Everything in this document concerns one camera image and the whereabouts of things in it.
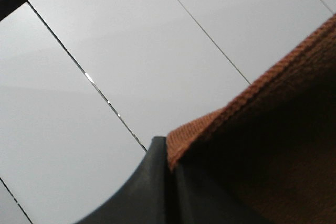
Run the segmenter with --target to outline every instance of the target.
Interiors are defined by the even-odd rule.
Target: orange woven fabric
[[[279,104],[336,71],[336,15],[266,71],[227,106],[182,125],[167,136],[171,170],[194,143],[209,141]]]

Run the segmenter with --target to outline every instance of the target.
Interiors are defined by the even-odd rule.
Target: knit texture
[[[167,136],[171,170],[197,144],[211,141],[256,116],[270,111],[336,71],[336,15],[266,71],[227,106],[182,125]]]

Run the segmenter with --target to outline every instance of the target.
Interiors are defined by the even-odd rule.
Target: orange fabric
[[[171,170],[195,143],[211,140],[295,97],[336,71],[336,15],[266,71],[226,107],[185,124],[167,136]]]

